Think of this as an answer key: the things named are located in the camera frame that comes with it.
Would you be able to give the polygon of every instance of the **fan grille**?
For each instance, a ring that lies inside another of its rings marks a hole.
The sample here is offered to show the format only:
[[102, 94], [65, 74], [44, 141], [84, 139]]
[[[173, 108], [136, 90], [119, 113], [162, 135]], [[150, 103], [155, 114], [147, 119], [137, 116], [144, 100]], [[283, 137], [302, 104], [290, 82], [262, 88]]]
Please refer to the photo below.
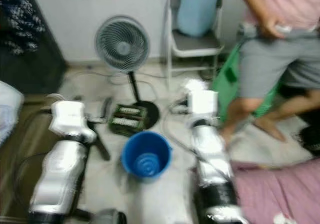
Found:
[[148, 36], [134, 19], [114, 17], [96, 35], [98, 55], [109, 66], [123, 72], [137, 70], [149, 53]]

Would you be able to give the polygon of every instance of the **blue cushion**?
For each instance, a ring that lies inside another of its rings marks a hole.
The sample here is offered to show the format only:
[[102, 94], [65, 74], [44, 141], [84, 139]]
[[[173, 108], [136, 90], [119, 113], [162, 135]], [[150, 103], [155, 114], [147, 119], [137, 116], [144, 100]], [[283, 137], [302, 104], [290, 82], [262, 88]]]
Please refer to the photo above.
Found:
[[200, 37], [207, 33], [216, 17], [217, 0], [181, 0], [177, 13], [178, 30]]

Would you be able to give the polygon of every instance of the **person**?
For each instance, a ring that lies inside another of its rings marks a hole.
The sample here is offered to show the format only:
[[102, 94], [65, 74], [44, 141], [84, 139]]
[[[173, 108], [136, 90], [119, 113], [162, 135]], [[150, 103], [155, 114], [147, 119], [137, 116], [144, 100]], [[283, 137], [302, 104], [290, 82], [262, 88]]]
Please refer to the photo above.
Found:
[[249, 7], [245, 24], [259, 32], [240, 47], [238, 96], [228, 107], [221, 135], [228, 144], [239, 121], [254, 112], [282, 78], [306, 94], [289, 99], [254, 125], [285, 141], [276, 122], [320, 108], [320, 0], [244, 1]]

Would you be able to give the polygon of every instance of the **black cable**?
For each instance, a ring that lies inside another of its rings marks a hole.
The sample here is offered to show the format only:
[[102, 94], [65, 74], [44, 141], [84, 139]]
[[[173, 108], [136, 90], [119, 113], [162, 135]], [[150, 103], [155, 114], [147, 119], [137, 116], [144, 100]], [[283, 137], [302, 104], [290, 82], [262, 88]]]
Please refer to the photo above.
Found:
[[34, 154], [32, 156], [24, 158], [15, 168], [15, 175], [14, 175], [14, 181], [13, 181], [13, 191], [14, 191], [14, 197], [15, 200], [21, 205], [27, 212], [29, 211], [29, 206], [26, 204], [26, 202], [23, 200], [23, 198], [20, 196], [20, 177], [21, 177], [21, 170], [23, 169], [24, 165], [36, 157], [42, 157], [48, 154], [48, 152], [45, 153], [38, 153]]
[[[14, 149], [12, 149], [12, 157], [13, 157], [13, 161], [12, 161], [12, 173], [11, 173], [11, 182], [12, 182], [12, 186], [15, 187], [15, 183], [16, 183], [16, 178], [17, 178], [17, 164], [18, 164], [18, 157], [20, 156], [21, 153], [21, 146], [23, 146], [24, 142], [25, 142], [25, 137], [28, 133], [28, 129], [31, 126], [32, 121], [35, 120], [35, 118], [40, 115], [40, 114], [44, 114], [44, 113], [48, 113], [49, 110], [37, 110], [36, 112], [31, 113], [27, 119], [25, 120], [23, 126], [21, 127], [21, 132], [22, 132], [22, 136], [20, 139], [20, 144], [18, 147], [15, 147]], [[26, 208], [26, 206], [23, 204], [23, 202], [21, 202], [20, 197], [17, 195], [16, 191], [13, 189], [13, 198], [14, 200], [20, 204], [23, 208]]]
[[209, 165], [212, 166], [212, 168], [214, 168], [214, 170], [219, 173], [224, 179], [226, 179], [227, 181], [231, 181], [231, 178], [226, 175], [224, 172], [220, 171], [219, 169], [217, 169], [215, 166], [213, 166], [208, 160], [204, 159], [203, 157], [199, 156], [198, 153], [196, 153], [196, 151], [194, 149], [189, 148], [186, 144], [184, 144], [182, 141], [180, 141], [179, 139], [177, 139], [169, 130], [168, 128], [168, 116], [170, 113], [170, 109], [173, 106], [176, 106], [177, 104], [183, 102], [184, 99], [175, 101], [171, 104], [169, 104], [166, 109], [165, 109], [165, 114], [163, 116], [163, 122], [162, 122], [162, 131], [164, 133], [165, 136], [167, 136], [169, 139], [171, 139], [173, 142], [175, 142], [180, 148], [182, 148], [183, 150], [185, 150], [186, 152], [194, 155], [197, 159], [199, 159], [202, 162], [208, 163]]

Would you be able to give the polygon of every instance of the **electrical cable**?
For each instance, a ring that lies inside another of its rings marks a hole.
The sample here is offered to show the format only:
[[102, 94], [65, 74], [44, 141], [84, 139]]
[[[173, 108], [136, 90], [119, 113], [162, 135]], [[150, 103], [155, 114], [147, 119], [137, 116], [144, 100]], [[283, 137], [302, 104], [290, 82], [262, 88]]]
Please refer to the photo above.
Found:
[[[64, 84], [65, 82], [71, 81], [72, 79], [74, 79], [76, 77], [79, 77], [79, 76], [82, 76], [82, 75], [86, 75], [86, 74], [93, 74], [93, 75], [106, 77], [108, 83], [111, 84], [111, 85], [119, 85], [119, 86], [127, 85], [127, 84], [129, 85], [128, 82], [116, 83], [116, 82], [111, 80], [111, 78], [114, 78], [114, 77], [124, 77], [124, 76], [126, 76], [126, 74], [124, 74], [124, 73], [116, 72], [116, 73], [113, 73], [113, 74], [102, 74], [102, 73], [93, 72], [93, 71], [84, 71], [84, 72], [75, 73], [74, 75], [71, 75], [70, 77], [66, 77], [65, 79], [63, 79], [61, 84]], [[149, 83], [147, 81], [142, 81], [142, 80], [137, 80], [137, 83], [145, 83], [145, 84], [147, 84], [151, 88], [151, 90], [152, 90], [152, 92], [153, 92], [153, 94], [155, 96], [155, 100], [158, 100], [158, 94], [156, 92], [156, 89], [151, 83]]]
[[[25, 142], [25, 137], [28, 133], [29, 127], [31, 126], [32, 121], [35, 120], [35, 118], [40, 115], [40, 114], [44, 114], [44, 113], [48, 113], [49, 110], [37, 110], [36, 112], [31, 113], [27, 119], [25, 120], [24, 124], [21, 127], [21, 132], [22, 132], [22, 136], [20, 139], [20, 144], [18, 146], [18, 148], [13, 148], [12, 149], [12, 173], [11, 173], [11, 183], [12, 186], [15, 186], [16, 183], [16, 178], [17, 178], [17, 163], [18, 163], [18, 156], [20, 156], [21, 153], [21, 147], [23, 146], [24, 142]], [[14, 200], [20, 204], [23, 208], [26, 207], [25, 204], [23, 204], [23, 202], [21, 201], [21, 198], [18, 196], [18, 194], [16, 193], [16, 191], [13, 189], [13, 198]]]
[[[179, 73], [179, 74], [173, 75], [172, 78], [179, 77], [180, 75], [183, 75], [184, 73], [185, 73], [185, 72], [181, 72], [181, 73]], [[138, 72], [137, 74], [149, 76], [149, 77], [152, 77], [152, 78], [167, 78], [166, 76], [158, 76], [158, 75], [153, 75], [153, 74], [143, 73], [143, 72]]]
[[205, 162], [209, 165], [212, 166], [212, 168], [217, 172], [219, 173], [224, 179], [226, 179], [227, 181], [231, 181], [231, 178], [226, 175], [224, 172], [220, 171], [219, 169], [217, 169], [215, 166], [213, 166], [208, 160], [204, 159], [203, 157], [199, 156], [198, 153], [196, 153], [196, 151], [192, 148], [189, 148], [186, 144], [184, 144], [182, 141], [180, 141], [179, 139], [177, 139], [169, 130], [168, 128], [168, 116], [169, 116], [169, 113], [170, 113], [170, 109], [173, 107], [173, 106], [176, 106], [178, 105], [179, 103], [183, 102], [184, 99], [180, 99], [178, 101], [175, 101], [171, 104], [169, 104], [166, 109], [165, 109], [165, 113], [164, 113], [164, 116], [163, 116], [163, 121], [162, 121], [162, 131], [164, 133], [165, 136], [167, 136], [169, 139], [171, 139], [173, 142], [175, 142], [180, 148], [182, 148], [183, 150], [185, 150], [186, 152], [194, 155], [197, 159], [199, 159], [200, 161], [202, 162]]
[[26, 202], [22, 199], [22, 197], [19, 195], [20, 193], [20, 177], [21, 177], [21, 170], [23, 169], [24, 165], [36, 157], [42, 157], [48, 154], [48, 152], [45, 153], [38, 153], [34, 154], [32, 156], [24, 158], [16, 167], [15, 169], [15, 176], [14, 176], [14, 182], [13, 182], [13, 191], [15, 195], [16, 201], [25, 209], [28, 210], [29, 206], [26, 204]]

